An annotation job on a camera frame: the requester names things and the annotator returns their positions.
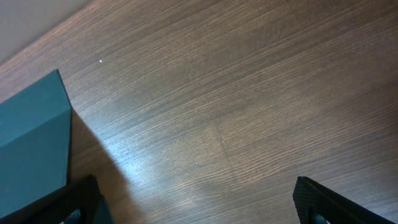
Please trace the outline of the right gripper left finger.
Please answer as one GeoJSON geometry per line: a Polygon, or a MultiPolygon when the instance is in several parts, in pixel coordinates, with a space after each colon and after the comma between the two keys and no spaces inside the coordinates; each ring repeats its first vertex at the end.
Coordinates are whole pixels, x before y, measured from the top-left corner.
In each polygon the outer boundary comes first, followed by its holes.
{"type": "Polygon", "coordinates": [[[102,194],[89,175],[3,218],[3,224],[102,222],[102,194]]]}

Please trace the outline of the dark green box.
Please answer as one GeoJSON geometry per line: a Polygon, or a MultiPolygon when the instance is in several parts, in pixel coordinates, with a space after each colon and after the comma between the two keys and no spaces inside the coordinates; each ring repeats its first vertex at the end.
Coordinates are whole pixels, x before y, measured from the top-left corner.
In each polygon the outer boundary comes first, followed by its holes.
{"type": "MultiPolygon", "coordinates": [[[[58,70],[1,103],[1,218],[70,184],[72,106],[58,70]]],[[[102,195],[102,222],[113,223],[102,195]]]]}

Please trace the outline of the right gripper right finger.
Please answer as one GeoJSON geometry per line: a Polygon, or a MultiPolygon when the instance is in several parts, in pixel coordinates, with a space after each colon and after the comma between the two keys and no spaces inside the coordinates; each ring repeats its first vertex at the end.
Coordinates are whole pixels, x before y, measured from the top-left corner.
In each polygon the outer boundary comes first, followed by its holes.
{"type": "Polygon", "coordinates": [[[304,176],[297,178],[293,200],[301,224],[394,224],[304,176]]]}

